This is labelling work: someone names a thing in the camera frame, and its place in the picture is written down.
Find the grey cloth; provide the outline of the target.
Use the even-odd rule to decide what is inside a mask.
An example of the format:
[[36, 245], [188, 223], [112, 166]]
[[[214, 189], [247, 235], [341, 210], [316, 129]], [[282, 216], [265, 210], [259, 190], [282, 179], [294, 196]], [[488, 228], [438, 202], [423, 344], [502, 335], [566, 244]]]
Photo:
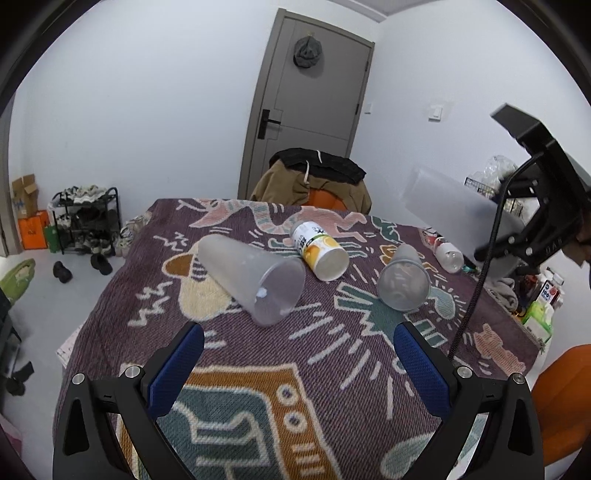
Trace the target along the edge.
[[514, 312], [518, 309], [519, 299], [515, 292], [515, 280], [512, 278], [501, 278], [497, 280], [488, 279], [485, 282], [487, 292], [506, 310]]

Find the grey cap on door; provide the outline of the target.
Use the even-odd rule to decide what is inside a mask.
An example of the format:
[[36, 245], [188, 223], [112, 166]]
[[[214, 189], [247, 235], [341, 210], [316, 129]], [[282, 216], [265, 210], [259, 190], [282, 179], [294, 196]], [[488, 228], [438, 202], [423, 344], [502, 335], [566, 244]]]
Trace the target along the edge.
[[294, 44], [293, 61], [297, 68], [310, 69], [322, 59], [322, 43], [308, 35]]

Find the grey door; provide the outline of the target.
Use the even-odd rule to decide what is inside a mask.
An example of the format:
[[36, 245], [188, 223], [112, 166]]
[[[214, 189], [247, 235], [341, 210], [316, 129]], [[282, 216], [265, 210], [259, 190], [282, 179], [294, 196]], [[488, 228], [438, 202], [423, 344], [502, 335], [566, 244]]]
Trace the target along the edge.
[[[294, 44], [305, 36], [322, 43], [310, 69], [294, 65]], [[270, 157], [301, 147], [348, 157], [358, 127], [375, 44], [348, 30], [280, 9], [264, 51], [247, 123], [238, 197], [248, 198], [269, 169]], [[263, 109], [281, 125], [256, 138]]]

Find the orange chair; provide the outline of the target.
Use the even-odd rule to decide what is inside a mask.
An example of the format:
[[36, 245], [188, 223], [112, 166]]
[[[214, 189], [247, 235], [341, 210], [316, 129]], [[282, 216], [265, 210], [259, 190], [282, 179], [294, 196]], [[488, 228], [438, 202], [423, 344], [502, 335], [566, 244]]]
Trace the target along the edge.
[[311, 189], [308, 191], [308, 201], [305, 206], [314, 206], [328, 210], [346, 211], [346, 205], [342, 199], [329, 191]]
[[590, 434], [590, 355], [589, 344], [570, 348], [534, 385], [545, 466], [579, 450]]

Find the green tissue pack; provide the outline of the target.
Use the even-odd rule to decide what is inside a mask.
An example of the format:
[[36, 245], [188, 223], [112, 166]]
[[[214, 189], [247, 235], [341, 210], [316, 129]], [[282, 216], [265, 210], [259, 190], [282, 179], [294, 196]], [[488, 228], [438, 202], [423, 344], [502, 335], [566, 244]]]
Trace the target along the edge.
[[541, 344], [546, 344], [553, 336], [553, 314], [550, 304], [535, 300], [528, 307], [522, 324]]

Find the white wall switch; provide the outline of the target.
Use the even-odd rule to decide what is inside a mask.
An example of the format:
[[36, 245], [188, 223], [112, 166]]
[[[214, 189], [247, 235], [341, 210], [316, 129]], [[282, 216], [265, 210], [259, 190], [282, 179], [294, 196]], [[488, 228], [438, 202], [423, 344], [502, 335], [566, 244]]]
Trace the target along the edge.
[[429, 107], [428, 120], [430, 122], [441, 122], [444, 118], [445, 105], [442, 103], [433, 104]]

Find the frosted cup lying right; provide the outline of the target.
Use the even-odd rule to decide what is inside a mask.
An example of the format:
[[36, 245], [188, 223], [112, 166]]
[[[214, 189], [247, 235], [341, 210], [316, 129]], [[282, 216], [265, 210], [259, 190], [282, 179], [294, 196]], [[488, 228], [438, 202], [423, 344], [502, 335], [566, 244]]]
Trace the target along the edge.
[[378, 279], [378, 295], [389, 307], [400, 312], [419, 308], [428, 298], [431, 281], [418, 251], [408, 244], [398, 247]]

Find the clear plastic bag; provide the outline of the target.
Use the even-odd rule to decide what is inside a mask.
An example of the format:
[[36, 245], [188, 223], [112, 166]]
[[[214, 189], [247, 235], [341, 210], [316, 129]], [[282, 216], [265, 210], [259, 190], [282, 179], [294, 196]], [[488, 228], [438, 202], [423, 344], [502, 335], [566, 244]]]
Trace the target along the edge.
[[504, 155], [491, 157], [481, 173], [481, 181], [493, 189], [499, 189], [501, 183], [517, 170], [517, 164]]

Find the patterned purple woven tablecloth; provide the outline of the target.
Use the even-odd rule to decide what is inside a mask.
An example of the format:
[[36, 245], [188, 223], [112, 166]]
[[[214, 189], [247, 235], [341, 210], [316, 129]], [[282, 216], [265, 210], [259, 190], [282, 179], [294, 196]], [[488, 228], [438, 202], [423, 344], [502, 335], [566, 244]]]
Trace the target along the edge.
[[[322, 226], [349, 254], [324, 282], [298, 254], [299, 221]], [[117, 378], [145, 366], [187, 322], [204, 351], [171, 410], [156, 423], [192, 479], [400, 479], [436, 432], [441, 406], [430, 376], [406, 370], [406, 333], [497, 386], [530, 372], [539, 346], [476, 281], [446, 272], [424, 228], [376, 216], [246, 200], [159, 199], [146, 212], [124, 266], [82, 325], [67, 361], [55, 437], [71, 378]], [[207, 273], [198, 242], [221, 234], [304, 263], [293, 312], [262, 327]], [[400, 312], [379, 297], [380, 273], [412, 245], [431, 281], [427, 300]], [[134, 475], [143, 467], [121, 417], [109, 416]]]

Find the frosted cup lying left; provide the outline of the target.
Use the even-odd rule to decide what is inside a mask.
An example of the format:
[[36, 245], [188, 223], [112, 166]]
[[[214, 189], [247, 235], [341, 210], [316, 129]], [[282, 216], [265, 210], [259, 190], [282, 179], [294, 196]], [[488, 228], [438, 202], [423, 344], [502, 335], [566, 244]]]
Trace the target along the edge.
[[304, 291], [305, 267], [221, 234], [198, 242], [199, 262], [211, 277], [262, 327], [287, 318]]

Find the frosted cup lying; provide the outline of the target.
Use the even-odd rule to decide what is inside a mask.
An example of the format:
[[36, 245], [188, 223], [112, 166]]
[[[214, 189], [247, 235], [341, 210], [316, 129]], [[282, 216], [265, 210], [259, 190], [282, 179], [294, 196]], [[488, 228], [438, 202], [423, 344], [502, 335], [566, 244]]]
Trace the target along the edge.
[[262, 327], [287, 318], [304, 291], [305, 267], [221, 234], [198, 242], [199, 262], [211, 277]]
[[418, 251], [408, 244], [398, 247], [378, 279], [378, 295], [389, 307], [400, 312], [419, 308], [428, 298], [431, 281]]

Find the yellow white printed cup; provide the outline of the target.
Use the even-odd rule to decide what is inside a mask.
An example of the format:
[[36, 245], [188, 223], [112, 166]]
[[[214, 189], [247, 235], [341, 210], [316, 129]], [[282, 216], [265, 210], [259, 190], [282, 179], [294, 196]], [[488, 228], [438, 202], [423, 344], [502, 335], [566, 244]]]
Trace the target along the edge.
[[299, 221], [291, 228], [290, 236], [318, 280], [335, 281], [349, 268], [348, 252], [318, 223]]

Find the green slipper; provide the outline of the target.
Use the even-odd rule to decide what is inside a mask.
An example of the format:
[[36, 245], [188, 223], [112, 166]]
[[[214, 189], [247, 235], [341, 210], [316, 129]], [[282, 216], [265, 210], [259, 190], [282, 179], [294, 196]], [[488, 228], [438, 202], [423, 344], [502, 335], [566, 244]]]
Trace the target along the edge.
[[10, 271], [1, 279], [0, 287], [6, 298], [14, 305], [26, 292], [35, 274], [36, 262], [27, 259]]

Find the tall frosted plastic cup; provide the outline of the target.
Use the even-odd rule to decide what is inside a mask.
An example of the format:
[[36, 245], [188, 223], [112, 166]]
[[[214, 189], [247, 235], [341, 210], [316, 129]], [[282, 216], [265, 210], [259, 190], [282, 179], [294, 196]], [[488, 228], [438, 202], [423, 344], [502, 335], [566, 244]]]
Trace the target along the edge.
[[412, 214], [457, 247], [473, 264], [488, 246], [497, 204], [460, 182], [428, 167], [412, 170], [401, 201]]

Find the orange paper bag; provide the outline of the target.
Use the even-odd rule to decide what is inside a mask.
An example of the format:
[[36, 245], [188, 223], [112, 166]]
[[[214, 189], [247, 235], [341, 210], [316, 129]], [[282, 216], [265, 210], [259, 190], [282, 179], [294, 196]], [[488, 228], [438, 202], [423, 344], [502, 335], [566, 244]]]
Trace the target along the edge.
[[37, 212], [32, 217], [18, 220], [21, 243], [24, 250], [47, 248], [44, 229], [50, 225], [46, 210]]

